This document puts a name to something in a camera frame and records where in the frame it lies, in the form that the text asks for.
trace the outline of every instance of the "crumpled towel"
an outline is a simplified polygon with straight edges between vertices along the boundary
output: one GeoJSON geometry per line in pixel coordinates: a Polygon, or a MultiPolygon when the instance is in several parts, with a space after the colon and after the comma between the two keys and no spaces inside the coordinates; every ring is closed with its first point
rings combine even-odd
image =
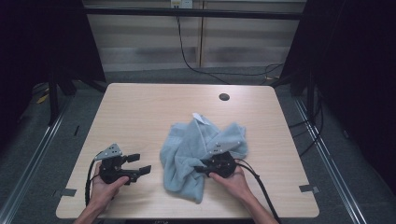
{"type": "Polygon", "coordinates": [[[235,159],[244,159],[248,146],[244,127],[232,123],[221,131],[204,116],[196,113],[193,116],[189,124],[175,123],[171,127],[160,159],[165,189],[200,203],[204,196],[205,174],[197,173],[194,166],[205,166],[200,160],[211,158],[217,143],[239,142],[237,147],[225,150],[230,151],[235,159]]]}

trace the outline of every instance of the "table top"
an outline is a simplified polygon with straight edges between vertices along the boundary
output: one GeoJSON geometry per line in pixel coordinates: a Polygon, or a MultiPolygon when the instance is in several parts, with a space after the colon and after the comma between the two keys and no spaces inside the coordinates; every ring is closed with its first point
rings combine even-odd
{"type": "MultiPolygon", "coordinates": [[[[167,192],[163,187],[160,150],[176,122],[188,123],[192,113],[211,120],[221,130],[232,122],[246,127],[248,154],[253,167],[280,217],[316,217],[318,206],[308,185],[304,167],[292,141],[274,89],[263,86],[114,83],[107,88],[87,139],[56,211],[59,218],[76,218],[85,207],[85,182],[94,156],[117,143],[124,155],[140,153],[140,161],[123,169],[151,165],[120,193],[101,215],[104,218],[243,218],[248,211],[212,179],[205,180],[199,204],[167,192]],[[228,101],[219,95],[227,93],[228,101]]],[[[247,182],[268,209],[259,184],[245,171],[247,182]]]]}

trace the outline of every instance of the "gray carpet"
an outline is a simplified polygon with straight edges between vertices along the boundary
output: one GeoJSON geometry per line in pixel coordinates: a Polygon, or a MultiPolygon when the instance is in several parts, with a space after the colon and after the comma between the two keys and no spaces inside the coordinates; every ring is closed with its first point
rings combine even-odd
{"type": "MultiPolygon", "coordinates": [[[[264,68],[226,68],[210,69],[212,72],[260,73],[264,68]]],[[[270,77],[275,77],[280,70],[270,77]]],[[[150,83],[202,83],[224,84],[208,75],[197,74],[189,69],[140,71],[106,74],[107,83],[111,82],[150,82],[150,83]]],[[[231,84],[258,85],[264,76],[226,76],[218,75],[231,84]]],[[[71,223],[72,220],[61,220],[55,216],[59,198],[52,194],[56,189],[63,189],[73,170],[79,151],[91,127],[103,94],[90,87],[77,83],[78,92],[65,113],[64,120],[53,138],[43,162],[12,223],[71,223]]],[[[276,88],[276,94],[289,125],[302,121],[302,118],[289,93],[289,86],[276,88]]],[[[380,177],[366,163],[353,139],[343,135],[342,125],[333,117],[331,111],[323,106],[324,122],[322,137],[331,151],[346,183],[361,206],[368,223],[394,223],[396,220],[396,200],[380,177]]],[[[48,102],[42,105],[31,103],[20,125],[20,131],[7,146],[5,157],[0,160],[2,180],[0,183],[1,204],[12,191],[26,162],[33,154],[41,140],[50,118],[48,102]]],[[[317,117],[320,127],[320,114],[317,117]]],[[[299,152],[305,150],[312,139],[304,125],[290,128],[299,152]]],[[[315,195],[320,214],[316,218],[282,218],[282,223],[353,223],[344,203],[338,194],[328,171],[323,165],[315,147],[302,156],[303,166],[309,182],[316,185],[320,192],[315,195]]],[[[122,223],[106,221],[105,223],[122,223]]]]}

